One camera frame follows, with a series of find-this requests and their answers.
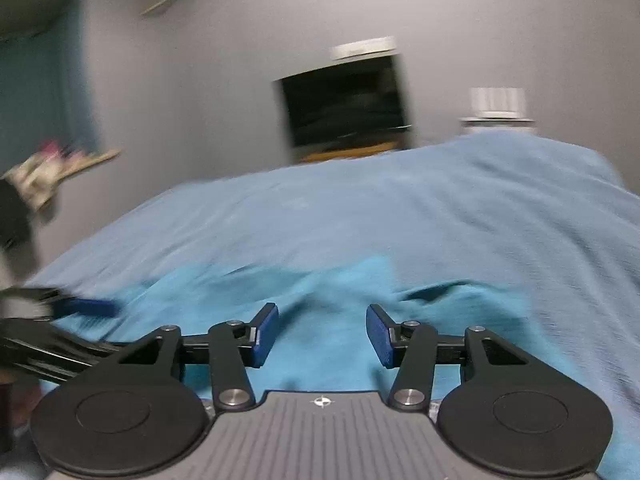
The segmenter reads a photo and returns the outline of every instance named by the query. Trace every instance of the bed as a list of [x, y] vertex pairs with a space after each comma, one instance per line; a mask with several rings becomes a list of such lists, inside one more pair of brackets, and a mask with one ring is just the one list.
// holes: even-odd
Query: bed
[[639, 226], [640, 199], [599, 154], [498, 130], [184, 184], [32, 283], [101, 296], [193, 264], [326, 269], [381, 256], [401, 288], [459, 279], [514, 287], [614, 415], [619, 453], [601, 475], [636, 478]]

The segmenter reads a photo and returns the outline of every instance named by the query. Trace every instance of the light blue blanket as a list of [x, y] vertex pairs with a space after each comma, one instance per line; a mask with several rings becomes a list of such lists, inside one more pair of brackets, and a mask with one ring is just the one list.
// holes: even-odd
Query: light blue blanket
[[[422, 300], [406, 300], [409, 296]], [[124, 307], [117, 318], [69, 316], [58, 325], [92, 339], [130, 341], [162, 324], [176, 324], [184, 334], [206, 333], [215, 323], [250, 320], [265, 302], [276, 303], [280, 335], [266, 364], [249, 370], [257, 398], [269, 389], [388, 392], [396, 370], [383, 368], [369, 343], [364, 315], [370, 303], [382, 304], [398, 322], [427, 321], [441, 333], [461, 335], [467, 326], [482, 324], [584, 382], [545, 336], [519, 290], [448, 282], [399, 291], [384, 258], [311, 272], [181, 267], [110, 297]], [[210, 398], [206, 366], [188, 367], [185, 382], [201, 397]], [[432, 398], [442, 398], [458, 384], [459, 367], [436, 367]], [[631, 428], [622, 422], [616, 421], [616, 441], [600, 468], [607, 480], [637, 479], [640, 473], [636, 448], [624, 444], [630, 442], [625, 435]]]
[[[99, 296], [189, 264], [325, 269], [379, 254], [402, 288], [464, 279], [520, 290], [616, 426], [637, 428], [639, 226], [640, 200], [598, 154], [496, 132], [180, 186], [34, 282]], [[640, 447], [640, 431], [625, 439]]]

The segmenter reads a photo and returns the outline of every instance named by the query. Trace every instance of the ceiling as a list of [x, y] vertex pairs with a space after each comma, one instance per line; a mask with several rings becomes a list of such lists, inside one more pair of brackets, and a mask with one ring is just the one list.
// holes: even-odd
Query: ceiling
[[0, 38], [49, 28], [69, 0], [0, 0]]

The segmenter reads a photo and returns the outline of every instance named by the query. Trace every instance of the cloth item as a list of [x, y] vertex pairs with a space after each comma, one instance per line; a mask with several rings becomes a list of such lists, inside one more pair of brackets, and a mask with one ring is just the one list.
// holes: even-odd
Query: cloth item
[[[398, 322], [427, 321], [441, 333], [461, 335], [467, 326], [481, 324], [580, 381], [518, 290], [462, 281], [398, 292], [384, 258], [312, 272], [181, 267], [128, 286], [113, 298], [124, 305], [115, 319], [74, 315], [56, 324], [87, 338], [114, 341], [135, 340], [163, 324], [179, 325], [188, 335], [206, 333], [224, 320], [250, 320], [265, 302], [274, 301], [280, 311], [280, 335], [264, 367], [248, 370], [258, 398], [268, 389], [387, 392], [397, 371], [380, 365], [367, 337], [364, 318], [371, 303], [382, 304]], [[459, 370], [436, 367], [433, 399], [460, 383]], [[200, 396], [210, 397], [207, 367], [189, 366], [186, 383]], [[600, 473], [607, 480], [636, 479], [640, 455], [624, 438], [629, 428], [620, 420], [615, 428]]]
[[63, 170], [60, 156], [37, 153], [7, 171], [5, 178], [14, 184], [29, 207], [37, 211], [53, 198]]
[[31, 238], [30, 210], [14, 185], [0, 178], [0, 250]]

